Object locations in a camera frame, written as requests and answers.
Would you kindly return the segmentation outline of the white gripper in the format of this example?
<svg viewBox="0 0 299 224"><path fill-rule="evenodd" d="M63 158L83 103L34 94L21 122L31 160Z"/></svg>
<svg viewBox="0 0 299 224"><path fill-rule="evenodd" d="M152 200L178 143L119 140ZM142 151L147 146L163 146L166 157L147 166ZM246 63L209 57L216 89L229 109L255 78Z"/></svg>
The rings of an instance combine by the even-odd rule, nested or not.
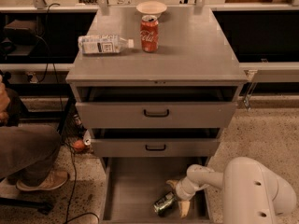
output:
<svg viewBox="0 0 299 224"><path fill-rule="evenodd" d="M199 185L193 183L188 177L184 177L177 180L167 180L166 184L174 189L178 198L181 200L178 202L179 208L179 216L181 218L185 218L190 209L190 202L189 200L195 195L195 193L199 190L202 190L206 187L206 185Z"/></svg>

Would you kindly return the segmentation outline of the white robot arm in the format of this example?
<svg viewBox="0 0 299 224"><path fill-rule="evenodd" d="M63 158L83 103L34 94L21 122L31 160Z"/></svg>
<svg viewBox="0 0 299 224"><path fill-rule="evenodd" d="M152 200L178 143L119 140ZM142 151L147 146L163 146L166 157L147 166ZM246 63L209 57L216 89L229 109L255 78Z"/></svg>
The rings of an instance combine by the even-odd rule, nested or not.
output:
<svg viewBox="0 0 299 224"><path fill-rule="evenodd" d="M185 177L167 184L178 198L182 218L195 193L209 186L222 190L223 224L277 224L277 217L290 214L297 204L288 181L246 157L232 159L222 173L193 164Z"/></svg>

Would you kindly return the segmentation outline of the person's hand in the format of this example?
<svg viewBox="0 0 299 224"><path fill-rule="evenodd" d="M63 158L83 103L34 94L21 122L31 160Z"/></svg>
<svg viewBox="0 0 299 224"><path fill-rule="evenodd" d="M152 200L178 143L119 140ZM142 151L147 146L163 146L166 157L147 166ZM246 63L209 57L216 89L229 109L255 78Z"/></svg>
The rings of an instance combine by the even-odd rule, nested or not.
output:
<svg viewBox="0 0 299 224"><path fill-rule="evenodd" d="M7 112L7 107L10 103L10 98L7 95L6 86L2 81L2 77L0 76L0 125L6 126L9 115Z"/></svg>

